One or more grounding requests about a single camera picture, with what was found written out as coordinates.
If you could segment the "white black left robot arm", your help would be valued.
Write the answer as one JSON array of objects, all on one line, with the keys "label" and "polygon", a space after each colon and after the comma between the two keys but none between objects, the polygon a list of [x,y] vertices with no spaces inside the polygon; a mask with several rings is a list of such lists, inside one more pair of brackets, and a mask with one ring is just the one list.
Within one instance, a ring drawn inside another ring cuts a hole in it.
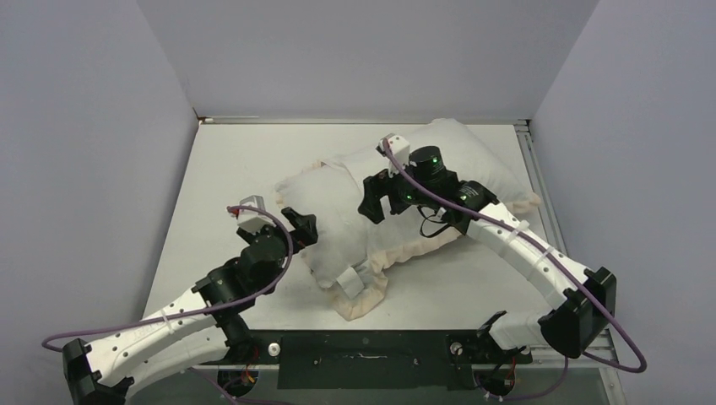
[{"label": "white black left robot arm", "polygon": [[272,294],[292,257],[317,243],[317,218],[283,208],[284,224],[263,205],[227,211],[247,243],[239,256],[149,317],[100,329],[91,342],[77,332],[63,345],[63,374],[73,403],[124,404],[144,386],[194,365],[248,358],[252,340],[240,314]]}]

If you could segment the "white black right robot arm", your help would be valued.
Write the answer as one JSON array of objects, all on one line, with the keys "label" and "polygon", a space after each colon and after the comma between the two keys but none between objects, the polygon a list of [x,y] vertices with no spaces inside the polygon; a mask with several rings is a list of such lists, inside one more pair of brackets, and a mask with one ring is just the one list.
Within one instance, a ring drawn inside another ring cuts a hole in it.
[{"label": "white black right robot arm", "polygon": [[464,181],[443,163],[436,146],[418,148],[402,171],[393,165],[363,181],[358,213],[374,224],[411,207],[437,215],[493,250],[542,295],[550,309],[518,314],[499,311],[478,330],[477,349],[489,361],[535,345],[579,358],[608,324],[616,306],[616,278],[593,271],[554,249],[517,219],[477,181]]}]

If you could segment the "white pillow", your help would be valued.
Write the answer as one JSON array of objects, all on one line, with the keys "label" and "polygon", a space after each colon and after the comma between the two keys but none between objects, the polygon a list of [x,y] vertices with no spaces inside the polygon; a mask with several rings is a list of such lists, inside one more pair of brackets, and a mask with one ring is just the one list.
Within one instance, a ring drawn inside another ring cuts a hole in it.
[{"label": "white pillow", "polygon": [[[322,143],[312,166],[275,186],[276,202],[281,207],[317,215],[318,242],[304,251],[303,258],[323,289],[339,289],[342,295],[361,298],[373,294],[381,299],[387,288],[384,269],[458,238],[455,229],[430,239],[419,235],[421,217],[416,208],[387,215],[380,224],[372,224],[359,214],[363,180],[389,163],[375,147],[390,132],[380,127],[330,129],[328,135],[336,145]],[[476,134],[454,119],[436,119],[398,135],[412,149],[437,146],[450,170],[461,179],[486,186],[513,213],[529,213],[540,205],[540,197]],[[351,292],[341,286],[343,280]]]}]

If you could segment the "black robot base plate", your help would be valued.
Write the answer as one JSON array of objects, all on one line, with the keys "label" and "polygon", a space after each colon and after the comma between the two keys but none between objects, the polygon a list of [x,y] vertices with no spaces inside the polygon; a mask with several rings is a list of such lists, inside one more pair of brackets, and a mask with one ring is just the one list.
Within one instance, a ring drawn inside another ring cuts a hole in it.
[{"label": "black robot base plate", "polygon": [[280,389],[471,390],[475,374],[503,378],[497,365],[533,358],[503,352],[475,330],[254,330],[215,361],[221,370],[275,370]]}]

